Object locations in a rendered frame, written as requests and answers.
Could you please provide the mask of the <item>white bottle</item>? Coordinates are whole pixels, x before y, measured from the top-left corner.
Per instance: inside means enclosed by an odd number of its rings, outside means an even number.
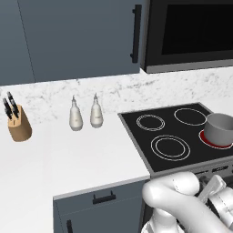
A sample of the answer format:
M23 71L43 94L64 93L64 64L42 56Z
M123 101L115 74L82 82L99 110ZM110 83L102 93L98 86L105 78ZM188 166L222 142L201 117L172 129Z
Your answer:
M103 125L104 118L101 110L101 106L98 103L97 95L94 95L93 105L91 107L90 124L94 128L101 127Z
M74 97L72 98L72 106L70 108L69 125L73 131L79 131L83 127L83 118Z

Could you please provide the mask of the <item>grey-blue base cupboard door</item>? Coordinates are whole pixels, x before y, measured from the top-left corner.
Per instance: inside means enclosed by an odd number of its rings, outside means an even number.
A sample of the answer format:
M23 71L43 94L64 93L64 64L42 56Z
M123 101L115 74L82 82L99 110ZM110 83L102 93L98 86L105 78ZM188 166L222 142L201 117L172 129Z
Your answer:
M73 233L137 233L140 206L109 205L62 216L61 219L64 233L68 233L66 222L69 219Z

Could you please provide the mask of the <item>grey metal pot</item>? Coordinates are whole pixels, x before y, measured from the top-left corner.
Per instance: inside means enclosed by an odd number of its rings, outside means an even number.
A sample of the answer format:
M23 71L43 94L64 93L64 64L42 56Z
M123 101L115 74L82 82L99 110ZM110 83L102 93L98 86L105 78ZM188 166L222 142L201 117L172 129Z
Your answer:
M207 116L204 136L210 143L226 147L233 143L233 116L212 113Z

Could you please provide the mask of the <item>black-handled knife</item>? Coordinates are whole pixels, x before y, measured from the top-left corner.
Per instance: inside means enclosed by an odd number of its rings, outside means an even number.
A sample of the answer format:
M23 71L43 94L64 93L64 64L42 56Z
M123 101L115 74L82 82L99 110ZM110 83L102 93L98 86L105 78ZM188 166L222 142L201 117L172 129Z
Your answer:
M3 103L5 106L5 113L7 114L8 118L12 120L12 110L5 98L3 98Z
M7 92L7 96L8 96L10 103L11 103L13 114L15 115L16 118L19 118L19 115L18 115L19 110L18 110L17 105L13 99L12 94L10 92Z

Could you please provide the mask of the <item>wide grey-blue cupboard door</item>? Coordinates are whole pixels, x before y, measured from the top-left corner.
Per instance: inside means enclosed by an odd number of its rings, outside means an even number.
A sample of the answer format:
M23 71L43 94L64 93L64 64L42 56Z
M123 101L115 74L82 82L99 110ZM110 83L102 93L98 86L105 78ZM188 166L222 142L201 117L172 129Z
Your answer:
M135 74L135 5L144 0L17 0L37 82Z

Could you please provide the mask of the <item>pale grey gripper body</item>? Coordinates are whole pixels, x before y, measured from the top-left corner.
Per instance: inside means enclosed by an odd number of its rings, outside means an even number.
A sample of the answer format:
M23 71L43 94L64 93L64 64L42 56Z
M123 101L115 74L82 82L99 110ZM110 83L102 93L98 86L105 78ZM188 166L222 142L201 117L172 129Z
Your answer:
M226 182L219 175L214 175L200 192L198 198L201 202L206 203L208 198L217 194L227 186Z

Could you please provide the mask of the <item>black glass stove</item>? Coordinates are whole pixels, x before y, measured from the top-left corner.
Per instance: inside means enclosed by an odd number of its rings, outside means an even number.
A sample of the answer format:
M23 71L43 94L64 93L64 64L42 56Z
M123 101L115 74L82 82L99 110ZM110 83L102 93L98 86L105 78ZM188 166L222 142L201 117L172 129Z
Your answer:
M207 116L212 113L206 106L193 103L118 116L146 164L151 180L192 172L199 180L198 197L214 175L221 176L233 188L233 143L220 147L204 136ZM143 227L152 214L153 208L146 204Z

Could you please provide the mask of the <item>wooden knife block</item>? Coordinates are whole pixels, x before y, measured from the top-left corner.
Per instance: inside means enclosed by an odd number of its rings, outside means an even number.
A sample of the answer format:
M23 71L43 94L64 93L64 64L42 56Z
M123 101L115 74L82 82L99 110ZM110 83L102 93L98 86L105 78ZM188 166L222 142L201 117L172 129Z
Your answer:
M18 116L12 115L12 118L7 120L7 126L12 139L15 142L22 142L32 136L32 128L24 109L20 105L17 107L19 110Z

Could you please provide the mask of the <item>black microwave oven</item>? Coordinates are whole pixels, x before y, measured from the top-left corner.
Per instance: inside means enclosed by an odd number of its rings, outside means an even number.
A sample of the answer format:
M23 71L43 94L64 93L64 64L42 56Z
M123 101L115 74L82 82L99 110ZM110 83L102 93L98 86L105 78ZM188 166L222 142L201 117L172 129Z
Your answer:
M233 0L149 0L148 74L233 66Z

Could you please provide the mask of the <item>grey-blue drawer front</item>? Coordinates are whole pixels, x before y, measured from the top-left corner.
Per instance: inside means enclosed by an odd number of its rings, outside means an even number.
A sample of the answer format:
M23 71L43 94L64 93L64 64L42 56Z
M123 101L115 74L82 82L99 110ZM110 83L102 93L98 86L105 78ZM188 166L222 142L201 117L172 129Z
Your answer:
M97 191L87 192L68 198L60 198L54 201L54 205L58 209L60 215L70 214L79 210L85 210L88 208L101 207L105 204L116 203L117 201L123 201L130 198L136 198L141 196L141 189L146 183L145 180L129 183L121 186L105 188ZM97 198L108 196L110 192L116 195L115 200L107 201L104 203L94 205L92 200L93 196Z

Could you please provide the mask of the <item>narrow grey-blue cupboard door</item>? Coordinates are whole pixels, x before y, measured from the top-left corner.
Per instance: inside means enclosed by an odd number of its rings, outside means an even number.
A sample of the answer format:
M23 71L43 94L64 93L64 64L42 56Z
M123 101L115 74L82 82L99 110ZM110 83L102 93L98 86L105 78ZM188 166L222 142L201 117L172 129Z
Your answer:
M0 86L34 82L17 0L0 0Z

